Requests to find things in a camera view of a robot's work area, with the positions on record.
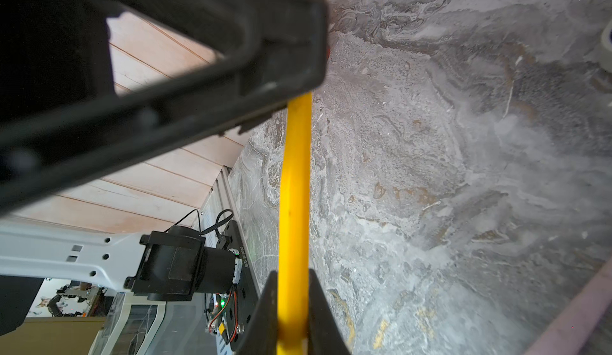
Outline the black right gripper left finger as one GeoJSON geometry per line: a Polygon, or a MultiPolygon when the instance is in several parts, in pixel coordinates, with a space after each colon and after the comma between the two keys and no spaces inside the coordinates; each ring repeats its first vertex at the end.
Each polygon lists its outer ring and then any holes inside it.
{"type": "Polygon", "coordinates": [[[278,273],[272,271],[253,312],[245,334],[239,340],[237,355],[277,354],[278,273]]]}

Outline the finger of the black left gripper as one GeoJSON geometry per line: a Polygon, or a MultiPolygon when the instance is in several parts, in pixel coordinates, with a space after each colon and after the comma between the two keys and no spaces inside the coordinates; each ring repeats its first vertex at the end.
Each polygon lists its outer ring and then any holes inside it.
{"type": "Polygon", "coordinates": [[[1,211],[229,129],[317,88],[325,0],[1,0],[1,211]],[[108,18],[133,12],[218,63],[116,94],[108,18]]]}

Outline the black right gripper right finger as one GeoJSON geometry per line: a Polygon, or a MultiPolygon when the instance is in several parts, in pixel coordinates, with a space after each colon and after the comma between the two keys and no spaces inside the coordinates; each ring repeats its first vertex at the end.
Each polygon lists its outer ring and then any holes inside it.
{"type": "Polygon", "coordinates": [[[309,270],[308,354],[350,355],[339,332],[320,281],[309,270]]]}

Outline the yellow toothbrush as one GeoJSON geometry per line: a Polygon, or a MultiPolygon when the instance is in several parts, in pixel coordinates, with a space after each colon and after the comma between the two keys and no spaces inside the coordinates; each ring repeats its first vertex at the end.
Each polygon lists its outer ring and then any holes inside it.
{"type": "Polygon", "coordinates": [[[277,353],[308,352],[312,93],[288,103],[280,183],[277,353]]]}

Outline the light pink toothbrush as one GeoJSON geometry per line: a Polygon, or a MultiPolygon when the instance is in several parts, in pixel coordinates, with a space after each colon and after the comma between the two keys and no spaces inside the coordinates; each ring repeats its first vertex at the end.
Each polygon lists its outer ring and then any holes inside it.
{"type": "Polygon", "coordinates": [[[578,354],[611,305],[611,259],[525,354],[578,354]]]}

